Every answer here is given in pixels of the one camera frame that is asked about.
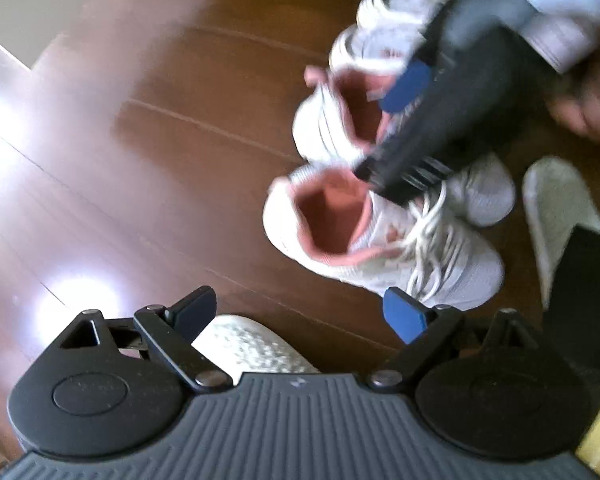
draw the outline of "white shoe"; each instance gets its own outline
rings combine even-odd
[[[362,0],[357,21],[361,28],[410,24],[423,30],[447,0]]]
[[[334,72],[356,68],[370,73],[398,75],[423,41],[414,25],[399,23],[374,28],[351,25],[333,43],[329,66]]]
[[[600,213],[578,170],[554,156],[541,158],[527,170],[522,197],[546,309],[555,267],[571,231],[579,224],[600,233]]]
[[[298,108],[293,136],[298,152],[312,163],[355,166],[377,144],[395,133],[411,115],[383,114],[369,94],[390,87],[391,76],[344,69],[327,73],[307,67],[305,80],[314,93]],[[493,225],[507,216],[516,188],[497,156],[488,155],[448,181],[447,205],[476,226]]]
[[[276,179],[264,206],[271,243],[317,274],[383,295],[398,286],[427,306],[468,310],[500,288],[503,265],[437,198],[401,208],[367,190],[349,168],[303,166]]]
[[[243,316],[216,316],[191,346],[231,375],[234,384],[245,372],[318,373],[279,335]]]

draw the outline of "shoe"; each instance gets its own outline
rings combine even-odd
[[[340,33],[329,54],[332,72],[355,68],[375,74],[401,74],[424,38],[414,25],[374,28],[351,25]]]
[[[410,24],[419,30],[429,25],[448,0],[362,0],[358,6],[360,28]]]
[[[317,368],[264,325],[243,316],[216,316],[191,344],[238,384],[245,372],[313,374]]]
[[[321,276],[383,295],[398,286],[427,306],[468,310],[499,289],[503,265],[477,233],[446,215],[439,196],[401,208],[346,167],[303,166],[276,179],[264,229],[283,254]]]
[[[525,173],[522,199],[536,254],[542,305],[549,307],[555,267],[576,225],[600,234],[600,213],[570,163],[548,156]]]
[[[305,81],[314,93],[298,108],[293,124],[296,148],[311,163],[353,167],[380,142],[400,130],[417,103],[400,114],[381,112],[369,94],[382,94],[395,79],[354,69],[328,73],[307,67]],[[509,172],[491,154],[448,181],[447,205],[475,226],[493,225],[516,201]]]

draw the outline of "wooden floor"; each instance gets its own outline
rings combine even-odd
[[[316,276],[262,229],[273,178],[301,164],[291,121],[359,0],[91,0],[28,73],[0,53],[0,441],[5,404],[74,315],[128,316],[211,285],[221,312],[278,332],[323,371],[365,372],[399,348],[379,298]],[[546,125],[504,156],[544,153],[600,204],[600,148]],[[507,266],[501,306],[539,323],[520,204],[486,231]]]

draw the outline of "gray plastic part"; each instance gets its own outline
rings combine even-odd
[[[134,453],[97,463],[81,463],[30,452],[2,478],[584,480],[597,477],[569,453],[525,464],[488,462],[468,455],[426,429],[406,397],[373,393],[350,374],[245,374],[233,390],[195,397],[170,432]]]

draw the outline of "white fuzzy slipper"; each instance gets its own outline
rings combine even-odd
[[[555,267],[571,231],[579,224],[600,233],[600,213],[578,170],[554,156],[531,165],[525,174],[522,196],[536,253],[542,305],[547,309]]]
[[[231,375],[234,384],[238,384],[244,372],[318,373],[284,339],[243,316],[216,316],[191,346]]]

